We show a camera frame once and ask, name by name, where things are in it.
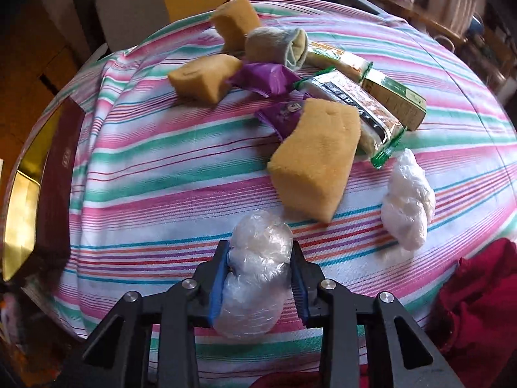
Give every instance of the red fabric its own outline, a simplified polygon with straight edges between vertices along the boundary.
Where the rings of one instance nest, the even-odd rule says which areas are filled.
[[[368,388],[367,365],[361,365],[359,388]],[[262,376],[250,388],[318,388],[320,374],[318,372],[279,372]]]
[[[488,388],[517,348],[517,252],[500,239],[461,259],[438,293],[431,338],[466,388]]]

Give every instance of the cardboard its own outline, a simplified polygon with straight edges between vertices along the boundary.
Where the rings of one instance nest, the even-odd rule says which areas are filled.
[[[400,123],[415,131],[427,112],[426,100],[384,73],[371,69],[363,80],[363,89],[386,107]]]

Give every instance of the purple package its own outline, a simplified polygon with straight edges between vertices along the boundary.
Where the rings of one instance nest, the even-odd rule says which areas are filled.
[[[267,108],[255,111],[254,115],[263,123],[272,126],[280,140],[284,141],[298,125],[303,112],[303,102],[308,97],[310,96],[306,93],[300,100],[276,102]]]
[[[282,64],[250,63],[242,66],[228,82],[268,98],[290,93],[300,79]]]

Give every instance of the metal screw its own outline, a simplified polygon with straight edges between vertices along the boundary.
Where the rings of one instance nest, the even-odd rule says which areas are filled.
[[[395,300],[395,297],[390,293],[390,292],[382,292],[380,295],[379,295],[379,298],[384,302],[384,303],[391,303]]]
[[[124,300],[126,302],[134,302],[135,300],[138,299],[138,292],[127,292],[125,295],[124,295]]]
[[[185,279],[182,281],[182,286],[185,289],[194,289],[197,286],[197,281],[194,279]]]
[[[323,289],[332,290],[335,289],[335,281],[330,279],[325,279],[320,281],[320,286],[323,287]]]

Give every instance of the table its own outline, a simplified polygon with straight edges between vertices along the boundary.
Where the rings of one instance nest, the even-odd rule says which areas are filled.
[[[382,3],[382,5],[386,6],[386,10],[390,13],[400,16],[407,21],[416,20],[417,22],[422,22],[428,28],[435,30],[438,34],[444,35],[449,38],[454,47],[459,49],[466,42],[466,38],[457,34],[453,30],[448,27],[440,24],[435,19],[433,19],[427,10],[416,5],[409,4],[399,0],[374,0]]]
[[[326,277],[366,295],[389,290],[424,325],[461,256],[517,236],[513,126],[465,64],[403,19],[316,0],[250,1],[265,25],[303,27],[312,40],[373,61],[427,99],[425,121],[398,148],[414,151],[436,192],[436,217],[419,251],[401,250],[382,227],[392,161],[378,171],[356,156],[330,226],[284,215]],[[72,182],[70,261],[51,297],[35,284],[27,288],[77,335],[90,333],[128,290],[150,295],[190,277],[246,212],[284,214],[265,170],[279,142],[253,117],[271,102],[235,89],[215,109],[200,107],[179,100],[166,78],[221,50],[209,16],[175,22],[79,72],[33,130],[67,96],[86,111]],[[303,328],[291,299],[259,339],[234,342],[196,329],[196,343],[204,385],[248,386],[265,373],[316,369],[321,332]]]

